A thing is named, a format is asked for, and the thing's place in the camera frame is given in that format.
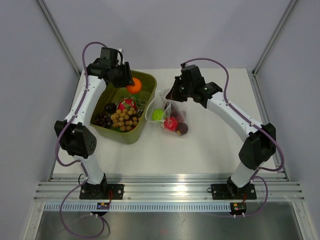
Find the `olive green container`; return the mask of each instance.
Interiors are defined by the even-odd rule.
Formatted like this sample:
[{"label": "olive green container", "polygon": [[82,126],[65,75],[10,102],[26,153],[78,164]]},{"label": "olive green container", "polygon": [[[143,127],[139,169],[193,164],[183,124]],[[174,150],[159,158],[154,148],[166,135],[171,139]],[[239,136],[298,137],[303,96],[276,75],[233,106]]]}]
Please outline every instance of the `olive green container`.
[{"label": "olive green container", "polygon": [[114,129],[107,129],[104,127],[100,127],[97,125],[94,125],[92,122],[96,118],[97,115],[102,113],[105,109],[105,105],[108,103],[115,103],[117,104],[120,100],[123,98],[130,98],[132,95],[127,91],[125,87],[122,88],[114,88],[112,84],[108,84],[105,91],[101,94],[101,97],[99,98],[95,109],[93,111],[93,114],[91,116],[91,126],[93,126],[97,132],[102,135],[105,138],[115,140],[117,142],[123,143],[123,144],[133,144],[136,141],[138,141],[142,130],[146,124],[146,109],[152,99],[155,97],[155,91],[157,87],[157,81],[154,76],[140,72],[140,71],[131,71],[131,75],[133,78],[137,78],[141,81],[142,88],[139,93],[137,93],[137,103],[142,103],[144,106],[143,108],[143,114],[141,116],[141,119],[138,123],[138,125],[128,132],[119,132],[115,131]]}]

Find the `clear plastic bag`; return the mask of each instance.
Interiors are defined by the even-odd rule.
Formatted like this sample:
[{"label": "clear plastic bag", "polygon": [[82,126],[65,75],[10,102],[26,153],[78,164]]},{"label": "clear plastic bag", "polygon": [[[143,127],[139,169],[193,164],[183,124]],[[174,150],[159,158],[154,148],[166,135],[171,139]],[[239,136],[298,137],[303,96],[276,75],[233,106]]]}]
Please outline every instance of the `clear plastic bag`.
[{"label": "clear plastic bag", "polygon": [[167,100],[169,89],[156,92],[154,99],[145,110],[145,119],[165,131],[183,136],[188,133],[187,114],[178,104]]}]

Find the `orange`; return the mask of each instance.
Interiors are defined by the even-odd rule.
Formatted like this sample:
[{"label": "orange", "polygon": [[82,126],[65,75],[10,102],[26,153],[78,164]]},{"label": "orange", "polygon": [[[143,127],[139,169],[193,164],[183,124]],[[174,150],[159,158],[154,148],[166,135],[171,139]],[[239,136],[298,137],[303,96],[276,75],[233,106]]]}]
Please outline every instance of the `orange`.
[{"label": "orange", "polygon": [[133,77],[132,80],[134,82],[134,86],[128,85],[128,86],[126,86],[126,89],[131,94],[137,94],[138,92],[140,92],[141,87],[142,87],[141,81],[135,77]]}]

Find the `cable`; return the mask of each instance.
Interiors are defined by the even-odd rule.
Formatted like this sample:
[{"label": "cable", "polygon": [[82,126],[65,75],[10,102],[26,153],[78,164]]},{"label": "cable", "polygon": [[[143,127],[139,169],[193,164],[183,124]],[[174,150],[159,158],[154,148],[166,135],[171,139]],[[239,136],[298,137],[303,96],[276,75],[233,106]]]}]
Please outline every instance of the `cable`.
[{"label": "cable", "polygon": [[87,71],[87,68],[86,68],[85,52],[86,52],[86,49],[87,49],[90,45],[92,45],[92,44],[99,44],[99,45],[104,46],[105,48],[107,47],[105,44],[103,44],[103,43],[101,43],[101,42],[98,42],[98,41],[90,42],[90,43],[88,43],[88,44],[84,47],[84,49],[83,49],[83,51],[82,51],[82,64],[83,64],[84,76],[85,76],[85,89],[83,90],[83,94],[82,94],[81,100],[80,100],[80,102],[79,102],[79,105],[76,107],[73,116],[71,117],[71,119],[69,120],[69,122],[67,122],[67,124],[64,126],[64,128],[62,129],[62,131],[60,132],[60,134],[59,134],[59,136],[58,136],[58,138],[57,138],[56,144],[55,144],[55,149],[54,149],[54,150],[55,150],[55,151],[54,151],[54,152],[55,152],[55,158],[56,158],[57,162],[58,162],[61,166],[63,166],[63,167],[69,167],[69,166],[71,166],[71,165],[73,165],[73,164],[75,164],[75,163],[80,163],[80,164],[81,164],[81,167],[82,167],[82,169],[83,169],[83,171],[84,171],[85,180],[84,180],[81,184],[79,184],[78,186],[76,186],[75,188],[73,188],[73,189],[63,198],[63,200],[62,200],[62,202],[61,202],[61,204],[60,204],[60,208],[59,208],[59,215],[60,215],[60,219],[61,219],[61,223],[62,223],[63,227],[64,227],[64,228],[66,229],[66,231],[67,231],[68,233],[70,233],[71,235],[76,236],[76,237],[78,237],[78,238],[82,238],[82,239],[95,239],[95,238],[99,237],[99,236],[103,233],[103,231],[105,230],[105,223],[107,224],[109,231],[110,231],[110,227],[109,227],[107,221],[106,221],[103,217],[101,217],[101,216],[99,216],[99,215],[95,215],[95,216],[98,217],[98,218],[102,221],[102,229],[101,229],[101,231],[100,231],[98,234],[96,234],[96,235],[94,235],[94,236],[82,236],[82,235],[79,235],[79,234],[71,231],[71,230],[68,228],[68,226],[66,225],[66,223],[65,223],[65,221],[64,221],[64,219],[63,219],[63,216],[62,216],[62,208],[63,208],[63,205],[64,205],[65,201],[67,200],[67,198],[69,197],[69,195],[70,195],[73,191],[75,191],[76,189],[82,187],[82,186],[88,181],[88,172],[87,172],[85,166],[83,165],[83,163],[81,162],[81,160],[79,160],[79,159],[74,160],[74,161],[72,161],[72,162],[70,162],[70,163],[68,163],[68,164],[63,163],[63,162],[60,160],[60,158],[59,158],[59,148],[60,148],[60,140],[61,140],[63,134],[65,133],[66,129],[70,126],[70,124],[73,122],[73,120],[77,117],[78,111],[79,111],[79,109],[81,108],[81,106],[82,106],[82,104],[83,104],[83,102],[84,102],[84,100],[85,100],[87,91],[88,91],[89,79],[88,79],[88,71]]},{"label": "cable", "polygon": [[73,235],[73,236],[75,236],[75,237],[81,238],[81,239],[95,239],[95,238],[99,237],[99,236],[104,232],[104,230],[105,230],[105,219],[104,219],[103,217],[101,217],[101,216],[99,216],[99,215],[97,215],[97,214],[95,215],[95,216],[96,216],[97,218],[99,218],[99,219],[101,220],[101,222],[102,222],[102,229],[101,229],[101,231],[100,231],[98,234],[93,235],[93,236],[82,236],[82,235],[79,235],[79,234],[71,231],[70,228],[69,228],[69,227],[67,226],[67,224],[65,223],[64,218],[63,218],[63,216],[62,216],[62,208],[63,208],[64,203],[65,203],[65,201],[67,200],[67,198],[70,196],[71,193],[73,193],[76,189],[82,187],[82,186],[88,181],[88,172],[87,172],[85,166],[83,165],[83,163],[81,163],[81,167],[83,168],[83,171],[84,171],[85,180],[84,180],[81,184],[79,184],[79,185],[77,185],[75,188],[73,188],[70,192],[68,192],[67,195],[65,195],[65,197],[63,198],[63,200],[62,200],[62,202],[61,202],[61,204],[60,204],[59,215],[60,215],[61,223],[62,223],[63,227],[65,228],[65,230],[66,230],[68,233],[70,233],[71,235]]},{"label": "cable", "polygon": [[120,52],[118,49],[117,49],[117,51],[118,51],[120,58],[121,58],[120,64],[122,64],[124,62],[124,56],[123,56],[122,52]]},{"label": "cable", "polygon": [[81,173],[80,175],[79,175],[79,177],[78,177],[78,184],[80,185],[81,183],[80,183],[80,178],[81,178],[81,176],[83,175],[83,173]]},{"label": "cable", "polygon": [[242,204],[247,200],[247,194],[244,194]]},{"label": "cable", "polygon": [[223,68],[223,70],[226,73],[226,82],[225,82],[225,86],[224,86],[224,91],[223,91],[223,98],[224,101],[230,106],[231,109],[233,109],[243,120],[245,120],[247,123],[251,124],[253,127],[255,127],[256,129],[258,129],[261,133],[263,133],[274,145],[275,147],[278,149],[280,156],[281,156],[281,164],[279,167],[275,168],[275,169],[271,169],[271,168],[266,168],[266,167],[258,167],[258,169],[255,171],[255,173],[252,175],[251,180],[253,180],[255,178],[255,176],[257,175],[259,170],[266,170],[266,171],[270,171],[270,172],[278,172],[280,171],[284,165],[285,165],[285,155],[284,152],[282,151],[280,145],[266,132],[264,131],[261,127],[255,125],[253,122],[251,122],[248,118],[246,118],[240,111],[238,111],[238,109],[236,109],[229,101],[227,98],[227,88],[228,88],[228,84],[229,84],[229,72],[227,70],[227,68],[222,65],[220,62],[210,59],[210,58],[206,58],[206,57],[199,57],[199,58],[193,58],[190,59],[188,61],[185,61],[184,64],[193,62],[193,61],[198,61],[198,60],[206,60],[206,61],[210,61],[213,62],[215,64],[218,64],[220,67]]},{"label": "cable", "polygon": [[103,43],[101,42],[98,42],[98,41],[92,41],[92,42],[89,42],[87,45],[85,45],[83,51],[82,51],[82,65],[83,65],[83,69],[84,69],[84,76],[85,76],[85,89],[83,91],[83,95],[81,97],[81,100],[79,102],[79,105],[76,107],[75,111],[74,111],[74,114],[73,116],[71,117],[71,119],[69,120],[69,122],[67,122],[67,124],[64,126],[64,128],[62,129],[62,131],[60,132],[57,140],[56,140],[56,143],[55,143],[55,149],[54,149],[54,152],[55,152],[55,158],[57,160],[57,162],[63,166],[63,167],[69,167],[75,163],[81,163],[81,161],[78,159],[78,160],[74,160],[68,164],[65,164],[63,163],[60,158],[59,158],[59,148],[60,148],[60,140],[62,138],[62,136],[64,135],[65,131],[67,130],[67,128],[70,126],[70,124],[73,122],[73,120],[76,118],[78,112],[79,112],[79,109],[81,108],[82,106],[82,103],[84,102],[85,100],[85,97],[86,97],[86,94],[87,94],[87,91],[88,91],[88,85],[89,85],[89,79],[88,79],[88,71],[87,71],[87,68],[86,68],[86,61],[85,61],[85,52],[87,50],[87,48],[92,45],[92,44],[100,44],[102,46],[104,46],[105,48],[107,47],[106,45],[104,45]]},{"label": "cable", "polygon": [[[75,223],[77,223],[79,220],[85,219],[85,218],[87,218],[87,217],[88,217],[88,215],[82,215],[82,216],[78,217],[76,220],[74,220],[73,222],[71,222],[71,223],[68,224],[68,228],[70,228],[72,225],[74,225]],[[65,227],[63,227],[62,229],[59,229],[59,230],[53,230],[53,229],[51,228],[51,225],[50,225],[50,224],[48,224],[48,227],[49,227],[50,231],[51,231],[53,234],[59,234],[59,233],[62,233],[63,231],[66,231]]]},{"label": "cable", "polygon": [[243,218],[243,217],[251,217],[253,215],[256,215],[256,214],[260,213],[262,211],[262,209],[265,207],[266,203],[267,203],[268,195],[269,195],[269,189],[268,189],[268,185],[267,185],[266,181],[262,177],[255,176],[253,179],[260,179],[264,183],[264,186],[265,186],[265,198],[264,198],[264,201],[263,201],[261,207],[258,210],[254,211],[254,212],[251,212],[251,213],[248,213],[248,214],[243,214],[243,215],[217,215],[217,214],[210,214],[210,216],[220,217],[220,218]]}]

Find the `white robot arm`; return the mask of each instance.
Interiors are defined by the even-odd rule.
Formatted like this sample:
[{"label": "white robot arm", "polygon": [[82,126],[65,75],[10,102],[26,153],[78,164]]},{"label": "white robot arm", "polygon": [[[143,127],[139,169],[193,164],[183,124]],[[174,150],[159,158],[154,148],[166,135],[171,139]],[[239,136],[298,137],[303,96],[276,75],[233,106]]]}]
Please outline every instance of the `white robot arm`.
[{"label": "white robot arm", "polygon": [[[257,169],[275,152],[276,146],[253,125],[259,126],[276,140],[276,129],[271,124],[262,125],[251,118],[230,101],[226,102],[224,92],[214,82],[206,83],[196,65],[182,64],[181,75],[175,77],[172,89],[166,98],[178,102],[185,102],[192,98],[204,108],[221,117],[241,138],[243,146],[239,152],[240,164],[227,181],[227,190],[234,196],[242,191],[255,175]],[[245,121],[239,114],[250,120]]]},{"label": "white robot arm", "polygon": [[[97,139],[88,127],[97,102],[109,83],[112,83],[115,88],[134,85],[129,63],[122,63],[122,61],[123,56],[118,49],[103,47],[100,58],[86,68],[87,82],[82,86],[81,94],[75,101],[74,107],[64,121],[56,121],[54,125],[61,148],[77,162],[80,161],[85,170],[87,181],[81,187],[81,193],[85,194],[82,194],[83,198],[80,194],[80,199],[108,197],[106,193],[112,185],[107,185],[106,175],[99,167],[94,154]],[[111,187],[120,187],[123,190],[121,184],[113,184]]]}]

